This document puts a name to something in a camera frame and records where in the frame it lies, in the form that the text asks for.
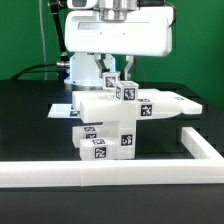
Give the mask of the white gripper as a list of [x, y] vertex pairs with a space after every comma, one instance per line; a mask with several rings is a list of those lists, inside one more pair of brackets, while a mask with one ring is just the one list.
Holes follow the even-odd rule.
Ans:
[[133, 55], [166, 56], [171, 52], [173, 20], [171, 6], [142, 7], [128, 12], [122, 22], [101, 21], [98, 11], [72, 11], [66, 18], [65, 45], [70, 52], [95, 53], [100, 74], [109, 71], [105, 54], [129, 55], [123, 70], [123, 79], [129, 80]]

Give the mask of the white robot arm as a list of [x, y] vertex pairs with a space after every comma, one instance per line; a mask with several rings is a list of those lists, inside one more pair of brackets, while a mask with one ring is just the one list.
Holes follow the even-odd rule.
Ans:
[[139, 56], [163, 57], [172, 51], [175, 6], [166, 0], [67, 0], [65, 46], [72, 53], [67, 84], [101, 87], [124, 55], [129, 70]]

